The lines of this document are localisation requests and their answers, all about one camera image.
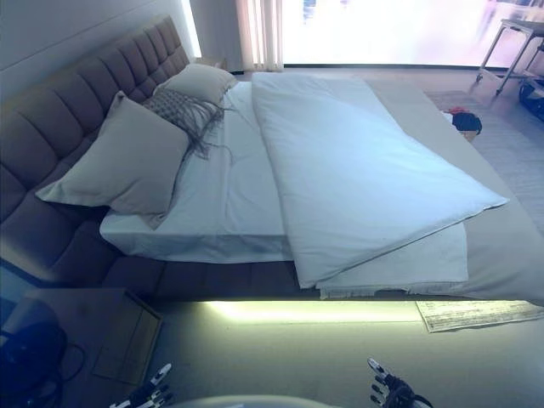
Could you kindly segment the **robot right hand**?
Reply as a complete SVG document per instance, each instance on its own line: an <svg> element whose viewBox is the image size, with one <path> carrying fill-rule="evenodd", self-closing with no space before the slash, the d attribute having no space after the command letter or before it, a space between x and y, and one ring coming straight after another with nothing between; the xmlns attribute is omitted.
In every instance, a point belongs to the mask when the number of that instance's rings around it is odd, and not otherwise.
<svg viewBox="0 0 544 408"><path fill-rule="evenodd" d="M400 377L396 377L373 358L367 364L375 373L375 382L371 384L370 400L377 407L416 408L433 407L433 404Z"/></svg>

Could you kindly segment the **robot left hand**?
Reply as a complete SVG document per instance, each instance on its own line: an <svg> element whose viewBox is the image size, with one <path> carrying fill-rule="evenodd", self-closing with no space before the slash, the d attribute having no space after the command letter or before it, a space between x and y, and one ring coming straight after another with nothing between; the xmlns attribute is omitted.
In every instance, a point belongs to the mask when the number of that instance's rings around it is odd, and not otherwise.
<svg viewBox="0 0 544 408"><path fill-rule="evenodd" d="M164 365L148 382L133 391L125 400L112 403L110 408L163 407L173 398L170 387L165 383L161 384L171 369L171 363Z"/></svg>

